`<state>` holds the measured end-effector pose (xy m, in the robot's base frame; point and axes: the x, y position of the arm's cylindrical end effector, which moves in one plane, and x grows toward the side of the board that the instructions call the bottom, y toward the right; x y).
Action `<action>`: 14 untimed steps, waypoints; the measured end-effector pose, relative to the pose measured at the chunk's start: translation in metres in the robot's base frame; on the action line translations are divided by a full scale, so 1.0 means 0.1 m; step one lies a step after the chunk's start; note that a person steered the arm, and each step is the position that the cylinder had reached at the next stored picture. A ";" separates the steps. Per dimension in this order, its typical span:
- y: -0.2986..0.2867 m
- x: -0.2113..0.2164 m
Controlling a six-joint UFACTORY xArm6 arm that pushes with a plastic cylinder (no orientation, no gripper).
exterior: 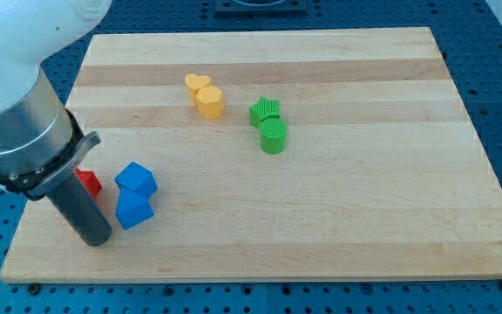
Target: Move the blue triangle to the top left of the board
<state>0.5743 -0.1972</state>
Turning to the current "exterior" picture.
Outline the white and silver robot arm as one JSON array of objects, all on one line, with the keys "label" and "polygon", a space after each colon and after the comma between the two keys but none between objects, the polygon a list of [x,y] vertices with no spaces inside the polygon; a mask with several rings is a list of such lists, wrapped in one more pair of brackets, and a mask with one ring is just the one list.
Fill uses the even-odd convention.
[{"label": "white and silver robot arm", "polygon": [[44,197],[90,246],[112,228],[75,173],[99,144],[83,133],[41,64],[92,31],[111,0],[0,1],[0,187]]}]

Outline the black mounting bracket flange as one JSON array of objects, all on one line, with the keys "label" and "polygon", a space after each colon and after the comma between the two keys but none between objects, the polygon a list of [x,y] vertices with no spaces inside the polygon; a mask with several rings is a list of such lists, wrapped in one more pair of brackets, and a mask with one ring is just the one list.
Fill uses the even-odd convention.
[{"label": "black mounting bracket flange", "polygon": [[83,134],[73,114],[66,108],[64,113],[71,124],[71,136],[57,153],[51,153],[45,147],[27,145],[26,154],[15,157],[0,154],[2,188],[37,201],[60,189],[88,152],[101,142],[97,132]]}]

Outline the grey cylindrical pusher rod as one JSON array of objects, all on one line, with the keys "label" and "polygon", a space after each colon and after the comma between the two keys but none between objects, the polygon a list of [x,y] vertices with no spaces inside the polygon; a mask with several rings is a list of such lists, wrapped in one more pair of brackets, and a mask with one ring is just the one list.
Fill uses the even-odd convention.
[{"label": "grey cylindrical pusher rod", "polygon": [[110,223],[74,173],[46,196],[85,244],[99,246],[110,238]]}]

